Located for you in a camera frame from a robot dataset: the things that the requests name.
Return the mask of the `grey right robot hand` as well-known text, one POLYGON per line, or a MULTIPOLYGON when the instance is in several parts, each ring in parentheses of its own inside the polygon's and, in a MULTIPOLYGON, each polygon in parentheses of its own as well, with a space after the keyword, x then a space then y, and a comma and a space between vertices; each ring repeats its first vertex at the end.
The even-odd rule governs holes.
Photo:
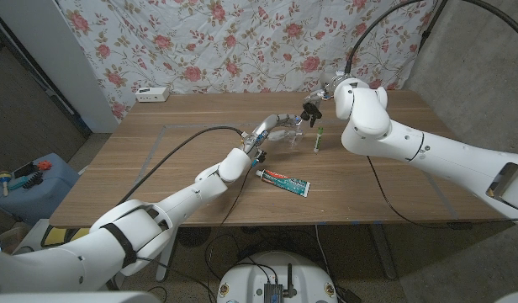
POLYGON ((304 111, 310 115, 318 113, 320 103, 333 98, 337 86, 348 78, 349 75, 343 71, 323 72, 320 75, 320 87, 304 98, 304 111))

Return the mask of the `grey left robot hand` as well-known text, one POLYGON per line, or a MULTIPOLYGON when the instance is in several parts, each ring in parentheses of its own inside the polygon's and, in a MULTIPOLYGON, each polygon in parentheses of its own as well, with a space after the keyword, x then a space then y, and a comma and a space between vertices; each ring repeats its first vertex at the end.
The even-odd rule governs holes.
POLYGON ((301 117, 295 114, 271 114, 244 138, 242 150, 250 154, 265 140, 280 141, 300 137, 304 134, 299 128, 301 123, 301 117))

